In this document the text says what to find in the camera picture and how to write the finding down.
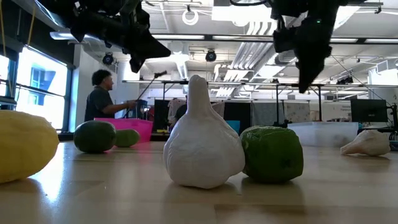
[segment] black monitor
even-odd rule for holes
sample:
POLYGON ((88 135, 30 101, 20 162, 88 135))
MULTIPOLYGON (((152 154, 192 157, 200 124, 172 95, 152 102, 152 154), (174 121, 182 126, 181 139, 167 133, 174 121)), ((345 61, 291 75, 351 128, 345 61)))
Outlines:
POLYGON ((385 100, 351 100, 353 122, 388 122, 385 100))

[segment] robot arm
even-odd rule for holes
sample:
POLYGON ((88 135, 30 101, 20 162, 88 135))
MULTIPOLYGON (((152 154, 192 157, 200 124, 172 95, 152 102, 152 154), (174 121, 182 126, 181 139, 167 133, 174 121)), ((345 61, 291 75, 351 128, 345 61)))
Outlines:
POLYGON ((40 10, 58 26, 69 28, 77 41, 92 35, 130 54, 137 73, 145 60, 170 56, 170 50, 149 32, 149 14, 141 0, 35 0, 40 10))
MULTIPOLYGON (((262 0, 252 4, 272 8, 271 18, 278 20, 274 31, 275 51, 294 50, 300 70, 299 91, 304 93, 325 66, 332 48, 330 38, 340 6, 361 4, 366 0, 262 0), (308 12, 301 26, 285 27, 282 16, 298 17, 308 12)), ((148 58, 168 57, 171 52, 149 32, 149 15, 141 0, 36 0, 40 9, 54 23, 69 28, 77 41, 86 34, 117 45, 130 54, 131 70, 138 72, 148 58)))
MULTIPOLYGON (((236 3, 235 6, 248 6, 236 3)), ((271 18, 278 21, 274 31, 274 47, 277 53, 294 50, 300 70, 298 88, 304 93, 325 66, 325 59, 331 55, 329 46, 336 15, 340 6, 361 4, 366 0, 263 0, 255 4, 271 7, 271 18), (285 27, 282 16, 298 17, 308 12, 301 26, 285 27)))

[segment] wooden table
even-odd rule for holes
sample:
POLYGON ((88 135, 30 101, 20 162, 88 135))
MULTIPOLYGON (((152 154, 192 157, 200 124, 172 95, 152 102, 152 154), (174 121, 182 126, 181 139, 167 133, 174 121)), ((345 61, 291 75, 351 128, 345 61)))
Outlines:
POLYGON ((0 185, 0 223, 398 223, 395 153, 350 157, 305 148, 303 176, 288 184, 238 174, 199 190, 173 184, 163 145, 88 155, 61 143, 44 170, 0 185))

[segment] garlic bulb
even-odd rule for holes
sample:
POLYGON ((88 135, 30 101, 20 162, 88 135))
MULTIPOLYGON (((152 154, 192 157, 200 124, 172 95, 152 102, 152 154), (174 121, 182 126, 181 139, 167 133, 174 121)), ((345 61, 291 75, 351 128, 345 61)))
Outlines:
POLYGON ((164 162, 177 184, 203 189, 224 184, 244 168, 238 134, 214 111, 206 80, 194 75, 188 86, 188 110, 164 146, 164 162))
POLYGON ((390 151, 388 137, 376 130, 361 132, 353 142, 341 148, 342 155, 365 154, 368 156, 381 156, 390 151))

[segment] white container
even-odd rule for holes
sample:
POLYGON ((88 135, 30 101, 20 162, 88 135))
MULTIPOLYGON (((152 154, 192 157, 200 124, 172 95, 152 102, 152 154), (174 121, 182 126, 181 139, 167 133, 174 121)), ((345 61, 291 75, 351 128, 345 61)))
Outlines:
POLYGON ((302 146, 343 147, 354 141, 358 123, 354 122, 306 122, 289 124, 302 146))

